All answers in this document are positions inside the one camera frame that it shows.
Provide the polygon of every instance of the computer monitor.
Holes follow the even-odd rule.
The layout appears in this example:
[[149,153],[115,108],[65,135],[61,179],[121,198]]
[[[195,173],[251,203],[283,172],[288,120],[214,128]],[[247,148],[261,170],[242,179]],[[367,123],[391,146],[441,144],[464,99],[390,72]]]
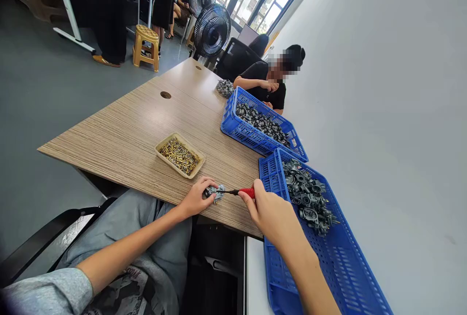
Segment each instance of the computer monitor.
[[259,36],[257,32],[254,31],[249,25],[243,26],[242,32],[238,36],[238,40],[240,40],[245,45],[250,45],[251,42],[255,40],[255,38]]

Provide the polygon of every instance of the brass screw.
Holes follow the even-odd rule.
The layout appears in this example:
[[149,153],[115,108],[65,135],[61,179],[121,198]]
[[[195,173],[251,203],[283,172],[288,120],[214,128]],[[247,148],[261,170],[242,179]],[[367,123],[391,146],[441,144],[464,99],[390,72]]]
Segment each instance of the brass screw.
[[176,138],[168,141],[159,152],[187,175],[189,175],[198,164],[197,157]]

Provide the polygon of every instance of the wood grain tabletop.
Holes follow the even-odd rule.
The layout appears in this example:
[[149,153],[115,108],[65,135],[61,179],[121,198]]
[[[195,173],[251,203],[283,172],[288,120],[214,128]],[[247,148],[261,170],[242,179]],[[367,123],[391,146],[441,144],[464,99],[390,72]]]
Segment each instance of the wood grain tabletop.
[[[218,79],[189,58],[38,150],[173,204],[180,203],[203,175],[215,178],[229,190],[250,187],[259,177],[261,156],[220,131],[226,100],[215,90]],[[171,98],[163,98],[163,91]],[[154,146],[174,132],[206,155],[206,162],[192,180],[156,157]],[[238,196],[225,195],[202,215],[248,235],[263,237]]]

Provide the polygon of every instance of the white wall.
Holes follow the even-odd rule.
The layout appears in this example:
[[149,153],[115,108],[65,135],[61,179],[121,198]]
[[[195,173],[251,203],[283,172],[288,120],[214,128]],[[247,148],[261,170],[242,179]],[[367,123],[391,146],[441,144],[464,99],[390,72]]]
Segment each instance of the white wall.
[[467,0],[304,0],[284,116],[395,314],[467,314]]

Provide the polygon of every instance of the gray jeans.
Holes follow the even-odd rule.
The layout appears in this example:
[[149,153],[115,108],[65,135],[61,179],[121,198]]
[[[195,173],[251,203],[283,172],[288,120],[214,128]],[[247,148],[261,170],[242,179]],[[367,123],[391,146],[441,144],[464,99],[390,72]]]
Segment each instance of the gray jeans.
[[[111,243],[128,236],[166,214],[174,205],[128,190],[73,243],[57,269],[75,267]],[[191,218],[175,225],[145,252],[169,277],[179,302],[185,288]]]

